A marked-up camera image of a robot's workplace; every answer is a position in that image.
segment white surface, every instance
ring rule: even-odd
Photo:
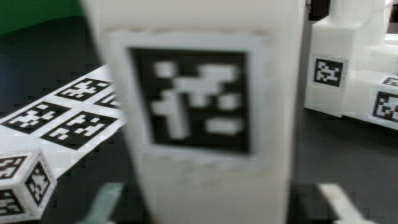
[[[92,79],[108,81],[106,73],[108,73],[108,70],[106,70],[104,67],[101,67],[85,76],[81,76],[62,88],[71,86],[83,78],[92,78]],[[44,152],[46,159],[47,159],[49,168],[51,168],[55,177],[58,177],[62,175],[62,173],[67,171],[72,164],[83,158],[85,154],[95,148],[99,143],[113,135],[118,127],[124,124],[124,121],[122,121],[122,118],[120,118],[120,111],[117,109],[106,108],[99,105],[94,105],[94,102],[113,91],[111,87],[106,88],[85,100],[85,102],[79,102],[76,100],[71,100],[71,99],[65,99],[65,98],[55,96],[55,93],[58,91],[60,90],[55,90],[53,93],[49,93],[31,104],[28,104],[7,117],[3,117],[0,119],[0,123],[1,123],[40,101],[46,101],[53,104],[58,104],[60,106],[71,107],[71,110],[60,115],[60,117],[56,117],[56,119],[37,129],[37,131],[31,134],[24,134],[19,131],[15,131],[14,129],[10,129],[5,126],[0,125],[0,148],[1,148],[1,151],[23,150],[23,149],[28,149],[31,147],[40,148],[42,152]],[[53,127],[56,127],[56,125],[69,119],[69,117],[79,111],[86,111],[86,112],[90,112],[94,114],[99,114],[102,116],[118,118],[118,120],[110,125],[110,127],[102,130],[102,132],[97,134],[97,136],[90,139],[90,141],[81,146],[81,148],[78,150],[72,150],[67,147],[63,147],[62,145],[58,145],[53,142],[40,139],[39,136],[51,130]]]

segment white cube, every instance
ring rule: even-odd
[[[0,223],[40,218],[56,185],[40,149],[0,153]]]

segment table surface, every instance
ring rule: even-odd
[[[337,183],[365,217],[398,223],[398,132],[301,108],[305,89],[305,23],[294,138],[294,183]],[[85,20],[69,17],[0,36],[0,117],[7,116],[63,84],[101,66]],[[83,219],[97,189],[106,182],[127,184],[115,220],[143,223],[145,210],[127,160],[122,131],[97,146],[58,178],[44,224]]]

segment white plastic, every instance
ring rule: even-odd
[[[111,65],[127,118],[129,150],[154,223],[282,224],[303,1],[85,0],[83,4],[101,57]],[[152,142],[136,68],[126,51],[131,46],[246,53],[252,124],[246,156]],[[165,79],[174,77],[166,61],[154,67]],[[211,65],[200,72],[229,74],[230,69]],[[191,85],[188,91],[200,85],[200,90],[207,90],[191,95],[195,107],[207,103],[206,94],[218,94],[213,82],[234,79],[232,76],[225,78],[202,83],[174,79],[174,87],[181,85],[174,88],[177,91],[184,91],[182,84]],[[241,103],[229,97],[220,101],[225,110]],[[159,104],[158,112],[170,113]],[[174,126],[168,132],[179,139],[186,127],[175,125],[179,128]],[[209,120],[207,128],[216,133],[234,134],[239,121]]]
[[[390,7],[392,0],[330,2],[330,15],[312,25],[305,108],[398,129],[394,122],[380,122],[369,114],[380,78],[398,75],[396,35],[385,35]],[[314,80],[319,57],[344,63],[337,88],[333,83]]]
[[[40,218],[55,185],[40,149],[0,153],[0,223]]]

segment black square pattern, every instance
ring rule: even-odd
[[[0,159],[0,180],[10,179],[21,168],[26,156],[15,156]]]
[[[321,58],[314,60],[314,83],[341,87],[344,64]]]
[[[24,213],[14,191],[0,190],[0,216],[19,215]]]
[[[246,54],[131,48],[152,142],[250,152]]]
[[[67,107],[62,107],[53,103],[40,102],[1,123],[1,125],[30,134],[67,110]]]
[[[373,116],[398,122],[398,95],[378,91],[374,107],[373,107]]]
[[[396,78],[385,78],[381,84],[389,85],[389,86],[398,86],[398,79]]]
[[[37,162],[31,173],[28,175],[28,179],[24,182],[26,188],[28,188],[28,193],[33,198],[35,205],[40,205],[47,188],[49,188],[49,178],[47,174],[44,172],[44,168],[40,165],[40,162]]]
[[[110,82],[85,78],[71,87],[67,87],[55,95],[67,99],[85,101],[110,86]]]
[[[94,103],[95,105],[108,107],[108,108],[118,108],[118,102],[115,100],[115,94],[110,93]]]
[[[111,117],[79,112],[40,138],[76,150],[115,120]]]

